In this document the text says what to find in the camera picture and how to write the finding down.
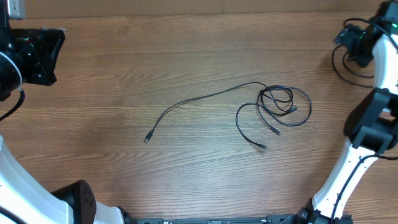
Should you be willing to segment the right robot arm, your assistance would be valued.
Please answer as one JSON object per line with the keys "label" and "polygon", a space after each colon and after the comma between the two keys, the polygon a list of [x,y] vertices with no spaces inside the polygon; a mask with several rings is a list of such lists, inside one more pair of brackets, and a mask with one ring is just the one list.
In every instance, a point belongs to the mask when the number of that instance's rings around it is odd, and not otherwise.
{"label": "right robot arm", "polygon": [[334,39],[346,48],[343,60],[359,67],[374,62],[371,91],[349,114],[341,156],[323,187],[284,223],[352,223],[345,205],[362,176],[397,144],[397,1],[384,1],[362,29],[349,18]]}

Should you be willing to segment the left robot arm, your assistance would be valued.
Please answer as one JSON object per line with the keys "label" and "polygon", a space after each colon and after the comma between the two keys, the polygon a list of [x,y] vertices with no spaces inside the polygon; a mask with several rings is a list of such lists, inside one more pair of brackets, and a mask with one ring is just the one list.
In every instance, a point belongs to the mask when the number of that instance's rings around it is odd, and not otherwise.
{"label": "left robot arm", "polygon": [[[16,104],[3,111],[4,121],[25,102],[26,84],[51,86],[65,41],[62,29],[13,28],[25,16],[23,1],[1,1],[1,101],[13,93]],[[85,180],[48,191],[19,163],[1,134],[1,223],[135,223],[121,207],[96,200]]]}

